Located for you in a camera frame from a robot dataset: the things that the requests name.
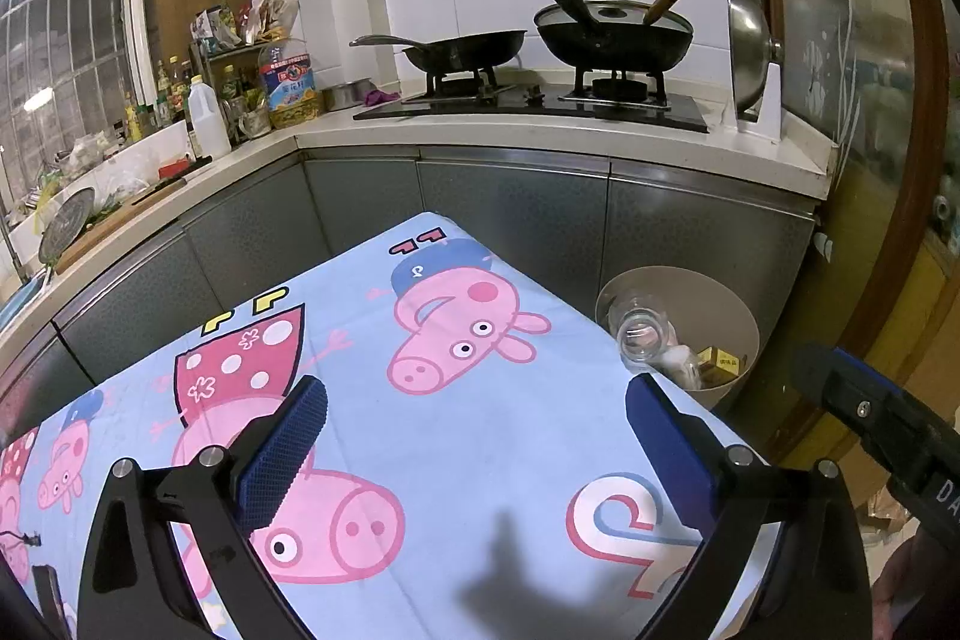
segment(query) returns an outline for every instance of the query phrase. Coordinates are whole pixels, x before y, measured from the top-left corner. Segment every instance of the cutting board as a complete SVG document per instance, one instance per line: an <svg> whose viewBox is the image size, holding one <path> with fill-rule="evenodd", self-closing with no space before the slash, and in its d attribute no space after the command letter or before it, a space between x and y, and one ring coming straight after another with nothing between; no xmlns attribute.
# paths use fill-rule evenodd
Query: cutting board
<svg viewBox="0 0 960 640"><path fill-rule="evenodd" d="M118 228L126 225L141 213L146 212L153 205L157 204L157 202L166 199L167 196L181 189L185 184L186 180L175 180L170 185L165 186L159 191L153 191L152 194L147 194L147 196L133 196L130 201L124 203L115 213L108 215L107 218L97 223L97 225L89 231L83 232L83 234L78 237L77 242L74 242L74 244L71 244L70 247L64 250L64 255L61 255L59 261L56 262L56 273L64 273L64 271L70 268L70 266L73 266L79 258L82 258L83 255L90 252L90 249L95 247L96 244L107 239L107 237Z"/></svg>

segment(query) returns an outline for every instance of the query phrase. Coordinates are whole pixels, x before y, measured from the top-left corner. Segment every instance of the countertop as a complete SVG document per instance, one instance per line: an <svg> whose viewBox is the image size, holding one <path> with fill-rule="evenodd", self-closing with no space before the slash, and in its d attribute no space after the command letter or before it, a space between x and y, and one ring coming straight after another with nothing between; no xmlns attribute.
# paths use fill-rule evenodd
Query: countertop
<svg viewBox="0 0 960 640"><path fill-rule="evenodd" d="M245 143L188 175L186 185L110 235L59 275L0 333L0 367L75 295L167 223L237 180L298 149L355 145L474 145L608 156L710 172L825 199L834 145L810 126L784 119L780 143L740 133L723 107L698 100L709 134L595 119L523 115L420 116L354 121L362 111L328 113Z"/></svg>

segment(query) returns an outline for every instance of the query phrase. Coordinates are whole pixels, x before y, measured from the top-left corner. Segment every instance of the blue tablecloth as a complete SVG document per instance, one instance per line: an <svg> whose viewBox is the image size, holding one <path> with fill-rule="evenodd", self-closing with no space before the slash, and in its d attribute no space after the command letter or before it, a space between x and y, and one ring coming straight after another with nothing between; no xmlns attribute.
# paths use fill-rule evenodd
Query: blue tablecloth
<svg viewBox="0 0 960 640"><path fill-rule="evenodd" d="M0 548L30 597L30 565L51 565L75 616L117 458L150 469L229 444L305 373L328 389L328 424L251 544L318 638L632 638L696 550L627 423L613 340L424 213L171 342L6 448L0 530L42 545L0 536ZM175 533L210 626L238 637L189 531ZM772 544L766 533L755 547L728 615Z"/></svg>

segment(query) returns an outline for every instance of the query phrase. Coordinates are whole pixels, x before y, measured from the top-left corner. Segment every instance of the white plastic jug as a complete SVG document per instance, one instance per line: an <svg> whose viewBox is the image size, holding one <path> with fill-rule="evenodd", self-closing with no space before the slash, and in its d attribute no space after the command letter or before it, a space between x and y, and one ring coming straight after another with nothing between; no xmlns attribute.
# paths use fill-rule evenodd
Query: white plastic jug
<svg viewBox="0 0 960 640"><path fill-rule="evenodd" d="M230 151L230 140L224 116L220 114L217 95L212 87L203 82L203 77L199 74L190 81L187 104L190 107L193 130L197 133L203 154L213 159L227 155Z"/></svg>

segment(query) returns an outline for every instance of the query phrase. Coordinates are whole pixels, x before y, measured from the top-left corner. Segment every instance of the black handle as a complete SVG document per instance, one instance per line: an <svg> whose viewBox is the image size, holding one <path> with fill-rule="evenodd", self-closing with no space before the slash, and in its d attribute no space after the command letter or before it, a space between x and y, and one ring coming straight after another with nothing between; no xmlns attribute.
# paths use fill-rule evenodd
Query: black handle
<svg viewBox="0 0 960 640"><path fill-rule="evenodd" d="M592 36L595 39L602 39L604 37L603 26L594 20L593 15L590 13L589 7L587 7L587 1L584 0L554 0L557 4L560 4L560 9L563 9L571 18L576 20L579 23L584 31L587 31L587 34Z"/></svg>

